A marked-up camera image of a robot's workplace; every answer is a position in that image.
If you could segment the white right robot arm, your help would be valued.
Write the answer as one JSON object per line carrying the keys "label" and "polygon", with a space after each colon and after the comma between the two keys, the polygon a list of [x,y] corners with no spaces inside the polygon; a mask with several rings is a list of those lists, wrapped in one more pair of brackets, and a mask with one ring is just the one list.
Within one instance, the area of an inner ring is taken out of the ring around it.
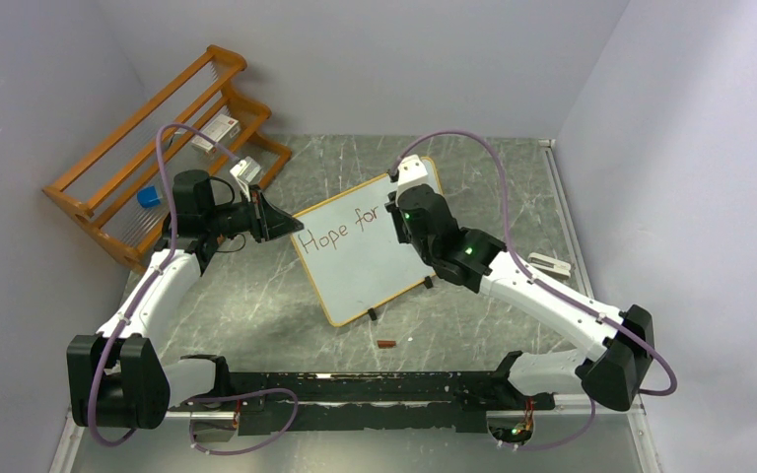
{"label": "white right robot arm", "polygon": [[583,393],[599,405],[631,408],[654,360],[651,314],[594,301],[515,262],[506,244],[460,226],[428,184],[392,191],[385,204],[397,238],[437,277],[518,308],[573,345],[569,352],[505,356],[492,385],[495,400],[515,408],[530,396]]}

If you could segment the yellow framed whiteboard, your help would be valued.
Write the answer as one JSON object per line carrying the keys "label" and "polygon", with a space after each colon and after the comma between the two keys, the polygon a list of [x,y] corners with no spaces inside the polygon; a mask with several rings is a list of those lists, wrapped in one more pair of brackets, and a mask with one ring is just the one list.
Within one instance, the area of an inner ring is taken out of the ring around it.
{"label": "yellow framed whiteboard", "polygon": [[382,174],[295,215],[291,241],[328,322],[343,326],[435,277],[412,245],[398,241]]}

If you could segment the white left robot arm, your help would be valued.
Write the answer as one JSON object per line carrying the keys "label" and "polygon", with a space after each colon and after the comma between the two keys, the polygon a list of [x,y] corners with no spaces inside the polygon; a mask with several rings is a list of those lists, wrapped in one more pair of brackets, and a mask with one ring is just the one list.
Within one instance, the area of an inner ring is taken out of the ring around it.
{"label": "white left robot arm", "polygon": [[269,203],[253,185],[237,202],[219,204],[212,176],[193,169],[172,181],[167,216],[150,266],[122,307],[93,335],[77,335],[66,360],[74,422],[80,427],[154,429],[168,410],[196,398],[218,410],[235,392],[227,361],[187,355],[165,365],[156,353],[170,317],[201,278],[221,238],[248,234],[266,242],[301,231],[303,223]]}

